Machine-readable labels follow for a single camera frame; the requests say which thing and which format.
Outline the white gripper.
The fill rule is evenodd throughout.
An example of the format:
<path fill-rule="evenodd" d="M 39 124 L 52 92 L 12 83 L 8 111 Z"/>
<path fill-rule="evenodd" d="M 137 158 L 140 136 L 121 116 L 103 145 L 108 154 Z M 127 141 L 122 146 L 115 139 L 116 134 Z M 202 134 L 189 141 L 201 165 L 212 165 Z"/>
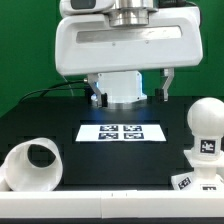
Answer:
<path fill-rule="evenodd" d="M 149 16 L 141 27 L 112 27 L 103 14 L 70 16 L 56 31 L 55 64 L 62 75 L 87 75 L 92 105 L 107 107 L 107 94 L 91 73 L 159 69 L 163 83 L 155 90 L 158 102 L 168 100 L 174 67 L 195 66 L 203 57 L 200 10 L 166 8 Z"/>

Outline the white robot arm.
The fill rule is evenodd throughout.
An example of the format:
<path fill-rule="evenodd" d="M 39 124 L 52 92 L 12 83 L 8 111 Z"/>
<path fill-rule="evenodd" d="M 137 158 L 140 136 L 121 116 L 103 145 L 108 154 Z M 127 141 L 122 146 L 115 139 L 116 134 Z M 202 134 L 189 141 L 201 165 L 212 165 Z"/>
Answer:
<path fill-rule="evenodd" d="M 203 57 L 201 10 L 188 0 L 60 0 L 55 64 L 63 76 L 85 75 L 96 107 L 142 104 L 143 70 L 160 69 L 161 101 L 178 67 Z"/>

